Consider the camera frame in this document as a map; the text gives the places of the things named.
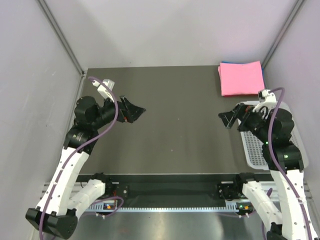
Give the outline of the pink t shirt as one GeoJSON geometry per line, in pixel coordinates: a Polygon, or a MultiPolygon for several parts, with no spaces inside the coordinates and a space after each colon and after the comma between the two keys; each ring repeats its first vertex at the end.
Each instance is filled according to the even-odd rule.
{"type": "Polygon", "coordinates": [[[218,74],[223,97],[256,95],[265,88],[260,61],[248,64],[220,63],[218,74]]]}

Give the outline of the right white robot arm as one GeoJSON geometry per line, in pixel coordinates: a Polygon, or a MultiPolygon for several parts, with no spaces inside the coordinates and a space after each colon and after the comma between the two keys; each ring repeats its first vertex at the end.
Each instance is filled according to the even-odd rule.
{"type": "Polygon", "coordinates": [[[263,190],[253,173],[239,173],[233,192],[247,198],[263,223],[266,240],[317,240],[304,188],[304,163],[300,149],[292,142],[295,127],[292,114],[280,107],[283,87],[258,93],[257,105],[239,102],[231,111],[219,113],[225,128],[239,121],[239,132],[250,132],[261,143],[261,151],[277,189],[280,208],[263,190]]]}

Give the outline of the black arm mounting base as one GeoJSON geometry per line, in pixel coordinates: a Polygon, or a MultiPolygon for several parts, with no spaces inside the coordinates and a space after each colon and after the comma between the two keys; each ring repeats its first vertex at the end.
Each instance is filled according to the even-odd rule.
{"type": "Polygon", "coordinates": [[[215,174],[101,174],[106,195],[123,198],[123,208],[224,207],[245,197],[234,173],[215,174]]]}

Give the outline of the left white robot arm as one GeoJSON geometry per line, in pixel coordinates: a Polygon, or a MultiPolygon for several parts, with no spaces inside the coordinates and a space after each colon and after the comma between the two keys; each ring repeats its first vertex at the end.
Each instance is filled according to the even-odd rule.
{"type": "Polygon", "coordinates": [[[45,235],[68,240],[92,205],[112,201],[108,205],[112,216],[124,204],[124,199],[116,195],[112,179],[103,173],[92,175],[86,186],[71,195],[97,141],[116,122],[132,124],[146,111],[125,96],[117,100],[112,92],[115,85],[112,80],[91,76],[89,81],[103,97],[103,104],[99,105],[93,96],[82,96],[76,101],[73,125],[65,136],[55,173],[36,207],[29,208],[25,214],[26,220],[38,230],[41,240],[45,235]]]}

